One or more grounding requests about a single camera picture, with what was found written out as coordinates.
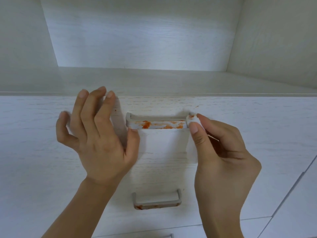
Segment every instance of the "hand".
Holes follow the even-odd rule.
[[[78,153],[89,180],[116,188],[137,161],[140,136],[136,130],[129,129],[127,147],[124,150],[110,121],[115,103],[113,91],[107,94],[97,111],[98,103],[105,93],[105,87],[90,94],[85,89],[80,91],[70,116],[70,130],[73,135],[69,134],[66,127],[68,113],[61,112],[56,123],[56,136],[58,142]]]
[[[202,219],[206,217],[202,213],[210,212],[220,226],[222,221],[239,222],[261,164],[247,151],[236,127],[197,117],[205,130],[198,123],[189,128],[198,153],[195,192]]]

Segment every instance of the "metal handle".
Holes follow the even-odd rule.
[[[133,206],[137,210],[158,209],[167,207],[176,207],[182,203],[182,193],[180,189],[177,190],[178,200],[150,202],[150,203],[137,203],[137,193],[132,193]]]

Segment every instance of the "stained drawer handle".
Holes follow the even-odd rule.
[[[160,202],[150,202],[150,203],[137,203],[137,193],[132,193],[133,206],[136,210],[148,210],[148,209],[158,209],[158,208],[167,208],[167,207],[176,207],[180,206],[182,203],[182,192],[180,189],[177,190],[178,200],[170,201],[160,201]]]

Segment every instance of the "fingernail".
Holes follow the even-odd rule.
[[[195,122],[191,122],[189,124],[189,131],[191,132],[191,134],[195,134],[198,132],[198,127],[197,125],[195,124]]]
[[[86,96],[86,93],[87,93],[87,90],[83,89],[82,91],[78,93],[78,97],[84,98]]]
[[[114,92],[113,91],[110,91],[108,94],[107,94],[107,98],[111,98],[113,96]]]

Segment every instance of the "right hand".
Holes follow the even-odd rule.
[[[240,220],[241,208],[261,170],[236,127],[198,114],[189,128],[198,153],[195,192],[200,213]],[[207,133],[216,139],[209,138]]]

